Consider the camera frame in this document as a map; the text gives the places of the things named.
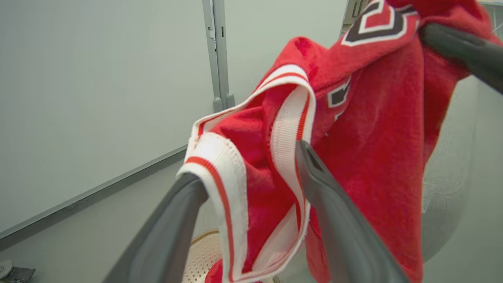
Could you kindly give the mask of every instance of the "white ribbed trim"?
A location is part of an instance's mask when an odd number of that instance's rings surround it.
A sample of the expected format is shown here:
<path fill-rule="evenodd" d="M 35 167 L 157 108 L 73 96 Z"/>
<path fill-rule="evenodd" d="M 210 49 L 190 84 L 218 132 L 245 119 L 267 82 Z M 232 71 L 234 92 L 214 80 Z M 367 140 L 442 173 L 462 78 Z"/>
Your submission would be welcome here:
<path fill-rule="evenodd" d="M 310 210 L 310 204 L 305 200 L 301 184 L 297 178 L 295 149 L 297 132 L 301 126 L 301 117 L 308 102 L 309 105 L 305 113 L 304 128 L 302 129 L 301 138 L 308 143 L 311 141 L 312 126 L 316 111 L 316 99 L 313 89 L 306 80 L 298 77 L 285 77 L 274 81 L 272 84 L 279 84 L 282 79 L 286 79 L 290 83 L 295 82 L 299 84 L 299 86 L 285 99 L 273 123 L 271 133 L 271 154 L 278 173 L 283 177 L 299 202 L 301 225 L 299 230 L 295 229 L 294 234 L 292 234 L 289 229 L 276 229 L 270 236 L 266 242 L 269 243 L 267 250 L 263 248 L 258 258 L 266 258 L 271 254 L 271 250 L 275 250 L 277 255 L 282 254 L 283 257 L 279 258 L 275 256 L 273 259 L 275 261 L 274 264 L 270 266 L 270 268 L 263 270 L 261 272 L 261 277 L 271 276 L 282 271 L 286 267 L 299 249 L 309 222 L 308 212 Z M 287 214 L 282 222 L 291 223 L 293 219 L 295 219 L 296 223 L 296 213 L 295 218 L 292 214 Z M 280 240 L 290 244 L 290 246 L 285 247 L 285 244 L 279 244 Z"/>
<path fill-rule="evenodd" d="M 282 258 L 288 255 L 296 240 L 296 237 L 285 238 L 284 236 L 297 234 L 297 211 L 295 205 L 292 205 L 262 247 L 261 253 L 257 256 L 253 265 L 253 270 L 273 269 L 275 272 L 281 272 L 281 270 L 275 268 L 275 263 L 280 262 Z"/>
<path fill-rule="evenodd" d="M 229 109 L 225 109 L 221 112 L 211 114 L 211 115 L 208 115 L 206 117 L 203 117 L 203 118 L 197 120 L 194 123 L 194 125 L 192 126 L 191 137 L 194 137 L 194 138 L 193 138 L 193 140 L 189 140 L 189 146 L 188 146 L 187 151 L 189 152 L 191 149 L 193 149 L 195 147 L 195 145 L 199 139 L 199 127 L 202 123 L 205 123 L 203 132 L 208 132 L 214 126 L 216 126 L 220 121 L 222 121 L 226 117 L 230 116 L 232 113 L 235 113 L 235 112 L 243 109 L 244 107 L 246 107 L 246 105 L 248 105 L 257 95 L 261 94 L 262 92 L 264 92 L 267 89 L 270 89 L 271 87 L 277 86 L 278 84 L 273 84 L 273 85 L 269 85 L 266 88 L 264 88 L 264 86 L 267 85 L 268 83 L 270 83 L 271 81 L 273 81 L 275 79 L 275 77 L 281 76 L 281 75 L 284 75 L 287 73 L 298 74 L 298 75 L 302 76 L 305 80 L 307 80 L 306 72 L 301 67 L 299 67 L 297 65 L 288 64 L 288 65 L 284 65 L 284 66 L 277 68 L 269 76 L 267 76 L 267 78 L 264 80 L 264 82 L 262 82 L 262 84 L 257 88 L 257 90 L 255 92 L 253 92 L 242 103 L 240 103 L 234 107 L 231 107 Z"/>
<path fill-rule="evenodd" d="M 277 76 L 286 74 L 286 73 L 295 73 L 302 75 L 306 80 L 307 80 L 307 75 L 306 72 L 304 71 L 303 68 L 293 65 L 293 64 L 288 64 L 281 66 L 274 70 L 267 78 L 260 84 L 260 86 L 257 88 L 256 92 L 261 92 L 261 88 L 263 88 L 266 84 L 268 84 L 272 79 L 274 79 Z"/>
<path fill-rule="evenodd" d="M 213 201 L 222 241 L 223 281 L 229 281 L 230 242 L 228 225 L 232 227 L 234 263 L 232 277 L 241 276 L 248 247 L 248 202 L 246 199 L 246 167 L 235 145 L 222 136 L 209 132 L 201 136 L 192 155 L 208 161 L 217 171 L 226 192 L 230 211 L 225 211 L 223 199 L 216 180 L 207 167 L 197 163 L 185 163 L 178 172 L 192 173 L 201 178 L 210 199 Z M 226 223 L 226 213 L 230 214 L 231 223 Z"/>
<path fill-rule="evenodd" d="M 248 203 L 246 198 L 246 168 L 241 154 L 230 140 L 208 131 L 232 113 L 243 109 L 257 95 L 270 88 L 283 84 L 297 84 L 300 86 L 296 88 L 282 104 L 278 117 L 273 124 L 271 153 L 273 154 L 273 159 L 276 157 L 276 161 L 273 160 L 275 167 L 285 181 L 287 181 L 289 187 L 294 191 L 301 205 L 301 227 L 300 231 L 298 231 L 296 206 L 294 205 L 275 228 L 272 235 L 267 239 L 257 257 L 257 261 L 254 263 L 253 271 L 241 274 L 247 253 Z M 192 135 L 189 139 L 186 161 L 189 160 L 190 157 L 203 158 L 216 168 L 218 175 L 222 179 L 224 191 L 229 201 L 231 223 L 226 223 L 225 221 L 226 211 L 224 209 L 224 203 L 222 202 L 215 180 L 207 167 L 192 162 L 185 163 L 178 175 L 190 172 L 200 177 L 208 191 L 209 197 L 215 205 L 223 249 L 223 282 L 230 281 L 228 277 L 230 269 L 228 225 L 232 227 L 231 232 L 234 239 L 234 265 L 232 277 L 233 282 L 236 283 L 254 282 L 261 278 L 277 274 L 285 268 L 302 242 L 309 221 L 307 213 L 309 212 L 310 205 L 304 200 L 298 180 L 292 180 L 291 173 L 293 170 L 293 174 L 296 178 L 296 135 L 304 105 L 308 100 L 309 107 L 305 116 L 302 139 L 310 142 L 316 100 L 314 98 L 314 92 L 307 82 L 307 74 L 302 68 L 293 64 L 284 65 L 273 71 L 243 103 L 199 119 L 194 123 Z M 285 130 L 278 129 L 278 127 L 281 127 L 280 125 L 286 126 Z M 273 141 L 277 143 L 276 147 L 272 145 Z M 287 159 L 283 158 L 284 156 L 281 152 L 279 156 L 274 154 L 274 152 L 278 152 L 278 147 L 284 144 L 288 144 L 289 146 L 293 145 L 293 162 L 291 161 L 290 151 L 288 152 L 289 157 Z"/>

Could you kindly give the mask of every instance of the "gray metal bracket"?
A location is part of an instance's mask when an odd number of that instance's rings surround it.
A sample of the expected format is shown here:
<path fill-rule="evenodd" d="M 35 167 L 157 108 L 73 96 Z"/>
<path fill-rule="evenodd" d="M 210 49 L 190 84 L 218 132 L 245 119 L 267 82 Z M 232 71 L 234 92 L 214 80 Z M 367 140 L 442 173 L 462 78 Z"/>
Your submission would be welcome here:
<path fill-rule="evenodd" d="M 231 106 L 227 103 L 227 94 L 229 93 L 229 75 L 227 72 L 227 35 L 225 29 L 224 0 L 213 0 L 213 16 L 215 19 L 215 39 L 217 45 L 216 53 L 220 98 L 222 99 L 223 109 L 227 109 Z"/>
<path fill-rule="evenodd" d="M 226 96 L 225 96 L 225 101 L 227 102 L 227 108 L 230 108 L 230 107 L 234 107 L 235 106 L 235 102 L 234 102 L 234 95 L 232 93 L 228 93 Z"/>
<path fill-rule="evenodd" d="M 217 51 L 215 49 L 215 39 L 212 38 L 212 31 L 214 30 L 214 19 L 210 0 L 203 1 L 204 25 L 206 30 L 206 43 L 208 45 L 208 55 L 210 58 L 211 81 L 213 84 L 213 110 L 220 112 L 223 110 L 223 103 L 220 93 L 220 82 L 218 74 Z"/>

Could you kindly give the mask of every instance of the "black and white number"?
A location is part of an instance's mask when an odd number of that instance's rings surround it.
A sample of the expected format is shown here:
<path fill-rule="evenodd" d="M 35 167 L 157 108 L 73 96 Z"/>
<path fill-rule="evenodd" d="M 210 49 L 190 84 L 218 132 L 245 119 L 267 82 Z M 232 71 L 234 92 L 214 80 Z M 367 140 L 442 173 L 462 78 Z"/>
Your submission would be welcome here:
<path fill-rule="evenodd" d="M 328 96 L 328 107 L 337 107 L 342 105 L 346 101 L 346 97 L 349 92 L 349 83 L 351 82 L 351 76 L 348 81 L 343 85 L 337 87 L 327 94 Z"/>
<path fill-rule="evenodd" d="M 388 24 L 367 26 L 367 20 L 373 15 L 383 13 L 389 9 Z M 412 6 L 395 9 L 387 5 L 384 0 L 374 0 L 369 3 L 365 11 L 356 19 L 353 26 L 344 35 L 342 45 L 356 46 L 377 41 L 393 40 L 402 37 L 407 31 L 407 15 L 417 14 Z"/>

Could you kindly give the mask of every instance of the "red fabric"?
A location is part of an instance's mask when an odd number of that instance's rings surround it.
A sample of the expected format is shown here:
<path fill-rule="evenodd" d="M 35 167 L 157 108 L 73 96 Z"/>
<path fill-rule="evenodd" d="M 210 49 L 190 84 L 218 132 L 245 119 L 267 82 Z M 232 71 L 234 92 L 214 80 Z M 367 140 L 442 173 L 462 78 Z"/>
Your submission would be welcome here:
<path fill-rule="evenodd" d="M 420 26 L 437 22 L 491 38 L 489 17 L 474 0 L 389 0 L 385 8 L 388 4 L 395 8 L 413 4 Z M 383 11 L 369 17 L 367 26 L 389 21 L 388 10 Z M 356 46 L 339 40 L 326 49 L 307 38 L 294 38 L 264 76 L 291 63 L 306 71 L 316 95 L 311 145 L 412 282 L 421 282 L 423 273 L 424 166 L 454 87 L 467 75 L 421 45 L 415 29 L 418 18 L 407 18 L 407 30 L 400 38 Z M 348 81 L 344 102 L 329 107 L 328 94 Z M 243 272 L 252 270 L 268 236 L 297 202 L 276 172 L 269 150 L 276 113 L 294 88 L 283 85 L 266 91 L 211 130 L 237 146 L 246 166 L 249 242 Z M 327 282 L 322 247 L 312 210 L 306 236 L 308 265 L 318 282 Z M 220 282 L 221 268 L 215 265 L 206 282 Z"/>

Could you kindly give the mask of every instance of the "red jersey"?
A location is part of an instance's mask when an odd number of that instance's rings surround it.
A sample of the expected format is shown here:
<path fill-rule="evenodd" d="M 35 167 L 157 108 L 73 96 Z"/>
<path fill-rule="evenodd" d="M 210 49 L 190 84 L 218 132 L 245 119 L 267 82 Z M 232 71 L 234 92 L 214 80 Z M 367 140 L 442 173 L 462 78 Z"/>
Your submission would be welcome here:
<path fill-rule="evenodd" d="M 409 278 L 421 281 L 424 166 L 454 87 L 468 75 L 422 46 L 417 32 L 429 22 L 491 38 L 475 0 L 374 0 L 330 49 L 292 39 L 245 102 L 194 124 L 180 174 L 203 181 L 223 248 L 206 282 L 280 272 L 308 230 L 311 272 L 329 280 L 295 165 L 298 140 L 311 144 Z"/>

